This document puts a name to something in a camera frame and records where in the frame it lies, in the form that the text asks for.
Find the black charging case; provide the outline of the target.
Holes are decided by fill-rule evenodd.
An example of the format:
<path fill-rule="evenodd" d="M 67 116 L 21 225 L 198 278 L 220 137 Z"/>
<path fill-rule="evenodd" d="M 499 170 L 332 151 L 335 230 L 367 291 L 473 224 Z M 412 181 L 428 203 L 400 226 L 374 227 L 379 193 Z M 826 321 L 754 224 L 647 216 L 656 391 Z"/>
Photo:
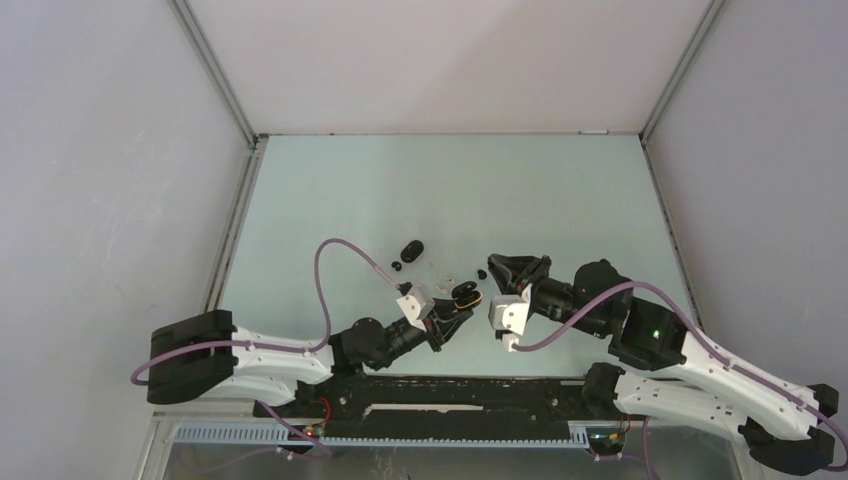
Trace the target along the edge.
<path fill-rule="evenodd" d="M 478 284 L 474 281 L 466 281 L 455 286 L 451 291 L 452 299 L 462 299 L 466 297 L 477 298 L 477 305 L 482 301 L 483 294 L 478 289 Z"/>

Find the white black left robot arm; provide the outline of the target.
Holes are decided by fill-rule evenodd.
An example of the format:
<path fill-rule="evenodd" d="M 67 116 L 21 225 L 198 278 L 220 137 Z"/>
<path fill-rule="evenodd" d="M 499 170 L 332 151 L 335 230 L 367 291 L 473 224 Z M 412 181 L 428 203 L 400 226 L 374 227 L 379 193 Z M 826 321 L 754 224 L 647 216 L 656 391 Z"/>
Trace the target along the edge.
<path fill-rule="evenodd" d="M 481 300 L 478 291 L 436 299 L 419 324 L 360 318 L 326 341 L 262 335 L 236 325 L 230 311 L 213 310 L 155 330 L 150 358 L 131 381 L 146 387 L 154 405 L 247 399 L 304 416 L 316 403 L 313 386 L 386 369 L 421 345 L 440 351 Z"/>

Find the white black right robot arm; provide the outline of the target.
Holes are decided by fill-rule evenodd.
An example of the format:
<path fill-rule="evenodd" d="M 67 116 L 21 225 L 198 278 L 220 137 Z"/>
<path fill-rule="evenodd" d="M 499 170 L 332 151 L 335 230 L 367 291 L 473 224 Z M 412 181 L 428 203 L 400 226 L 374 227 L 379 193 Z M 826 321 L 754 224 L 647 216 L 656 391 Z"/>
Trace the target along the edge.
<path fill-rule="evenodd" d="M 551 260 L 493 254 L 487 260 L 498 295 L 489 319 L 510 352 L 540 315 L 558 332 L 578 330 L 608 343 L 610 362 L 587 371 L 581 392 L 596 418 L 625 415 L 669 420 L 744 446 L 758 463 L 806 476 L 837 471 L 847 438 L 833 423 L 839 394 L 826 384 L 798 385 L 771 375 L 710 339 L 665 293 L 639 297 L 641 281 L 601 259 L 571 282 L 554 279 Z"/>

